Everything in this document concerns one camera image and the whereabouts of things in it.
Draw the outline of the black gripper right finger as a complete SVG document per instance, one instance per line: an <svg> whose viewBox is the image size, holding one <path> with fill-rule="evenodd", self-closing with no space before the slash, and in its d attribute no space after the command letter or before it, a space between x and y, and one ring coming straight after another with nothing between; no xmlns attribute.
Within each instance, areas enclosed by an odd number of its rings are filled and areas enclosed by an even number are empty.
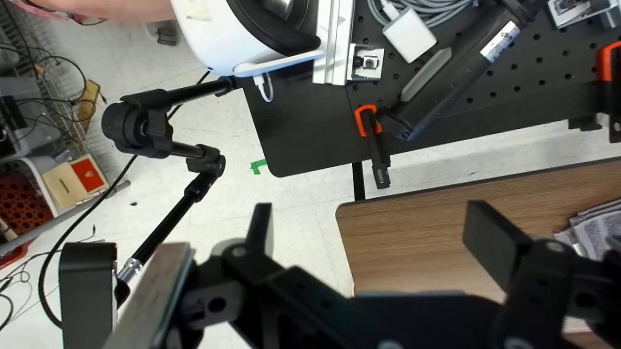
<svg viewBox="0 0 621 349"><path fill-rule="evenodd" d="M534 244L524 230L484 199L468 203L462 240L503 290L511 286L521 257Z"/></svg>

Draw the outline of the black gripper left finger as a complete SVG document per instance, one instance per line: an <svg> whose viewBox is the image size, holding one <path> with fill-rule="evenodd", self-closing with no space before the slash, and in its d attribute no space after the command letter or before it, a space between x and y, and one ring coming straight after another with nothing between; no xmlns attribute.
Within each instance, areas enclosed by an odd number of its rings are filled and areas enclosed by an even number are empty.
<svg viewBox="0 0 621 349"><path fill-rule="evenodd" d="M270 203L257 203L249 232L247 232L247 246L253 251L262 251L264 255L274 253L274 220L272 220L272 205Z"/></svg>

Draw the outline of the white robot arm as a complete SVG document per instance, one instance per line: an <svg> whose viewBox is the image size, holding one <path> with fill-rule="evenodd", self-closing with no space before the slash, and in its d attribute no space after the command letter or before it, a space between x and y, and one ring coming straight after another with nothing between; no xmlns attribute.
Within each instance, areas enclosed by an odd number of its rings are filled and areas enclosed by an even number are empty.
<svg viewBox="0 0 621 349"><path fill-rule="evenodd" d="M294 0L284 7L264 0L171 0L171 5L191 50L222 77L255 79L309 63L317 83L340 85L354 69L356 0ZM424 63L398 102L379 110L385 131L402 141L420 137L519 38L542 0L497 0L462 36L441 44L433 28L468 5L470 0L420 0L387 15L379 0L367 0L383 38L404 61Z"/></svg>

